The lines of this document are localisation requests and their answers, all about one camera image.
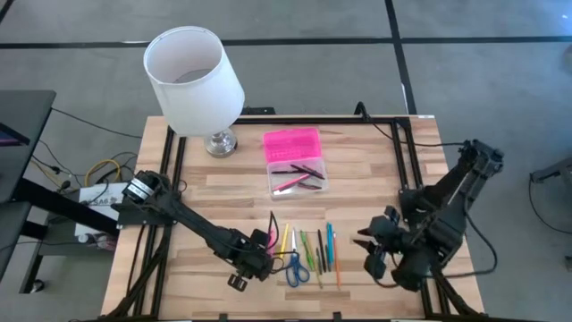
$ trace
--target marker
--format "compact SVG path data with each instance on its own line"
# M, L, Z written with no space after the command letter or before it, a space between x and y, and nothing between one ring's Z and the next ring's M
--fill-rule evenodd
M280 259L284 258L284 250L286 249L286 237L288 236L288 228L290 223L286 223L286 229L284 229L284 236L282 237L282 246L280 247Z

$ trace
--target blue pen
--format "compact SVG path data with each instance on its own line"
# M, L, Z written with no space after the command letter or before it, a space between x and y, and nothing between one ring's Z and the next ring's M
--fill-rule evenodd
M326 263L328 264L328 271L331 272L332 270L330 269L330 264L332 262L330 261L330 248L332 245L330 244L330 226L327 223L325 225L325 243L325 259Z
M332 224L327 223L327 231L328 231L328 260L330 263L333 263L333 231L332 231Z

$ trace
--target pencil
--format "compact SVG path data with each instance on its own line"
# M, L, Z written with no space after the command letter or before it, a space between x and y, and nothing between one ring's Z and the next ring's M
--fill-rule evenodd
M286 237L288 237L288 228L290 228L290 223L287 223L286 229L284 229L284 236L282 237L282 246L280 247L280 259L284 258L284 249L286 248Z
M336 264L336 281L338 283L338 290L340 290L340 259L338 258L338 245L336 242L336 233L333 233L333 260Z
M318 258L318 273L322 274L322 266L320 265L320 250L316 247L315 248L315 256Z
M314 260L314 254L312 253L314 247L312 247L312 242L310 241L309 238L307 238L307 235L306 235L306 241L307 241L307 246L311 249L310 257L312 258L312 263L316 263L316 261ZM323 289L324 286L322 285L322 279L320 278L320 274L318 274L318 268L315 269L315 276L318 278L318 285L320 285L320 288Z

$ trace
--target pink lid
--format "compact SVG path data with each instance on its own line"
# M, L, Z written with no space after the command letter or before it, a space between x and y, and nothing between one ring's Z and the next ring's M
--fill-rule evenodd
M321 157L318 129L271 131L264 135L266 163Z

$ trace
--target yellow cable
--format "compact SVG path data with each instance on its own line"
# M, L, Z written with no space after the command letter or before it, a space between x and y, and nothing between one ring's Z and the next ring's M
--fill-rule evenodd
M62 187L62 184L63 184L63 183L62 183L62 181L61 181L58 177L56 177L55 175L53 175L53 174L47 172L46 170L44 170L44 168L43 168L40 164L38 164L38 162L36 162L36 161L34 161L34 160L30 160L30 162L31 162L32 164L34 164L35 166L37 166L38 169L39 169L39 171L41 171L43 174L45 174L46 177L48 177L50 180L52 180L52 182L54 182L57 186Z
M83 181L83 184L88 187L89 186L89 176L91 175L91 173L94 171L95 168L97 168L100 165L104 165L104 164L113 164L115 165L115 167L117 168L117 173L115 174L115 178L114 178L114 182L117 181L117 179L119 179L119 174L122 171L121 166L117 163L117 161L113 160L113 159L105 159L105 160L101 160L99 162L97 162L96 164L94 164L89 171L86 173L86 177Z

